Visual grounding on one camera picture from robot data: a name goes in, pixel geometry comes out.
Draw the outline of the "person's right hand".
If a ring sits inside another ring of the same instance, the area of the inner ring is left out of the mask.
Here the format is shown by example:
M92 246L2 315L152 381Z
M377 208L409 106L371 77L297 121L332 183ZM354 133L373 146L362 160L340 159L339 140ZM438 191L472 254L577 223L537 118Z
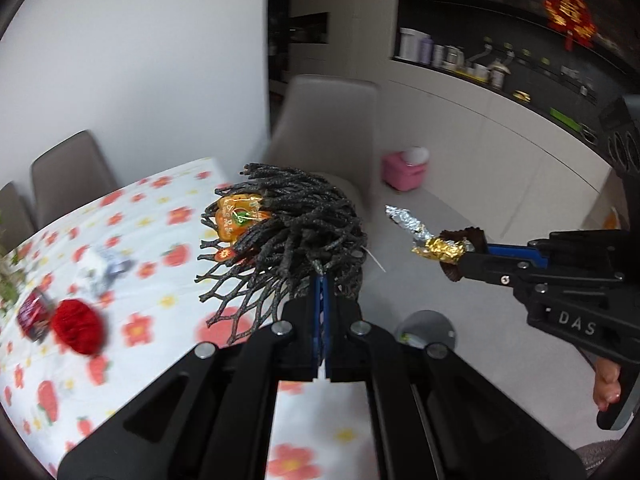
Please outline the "person's right hand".
M593 401L600 412L620 400L620 366L608 359L597 358L594 364Z

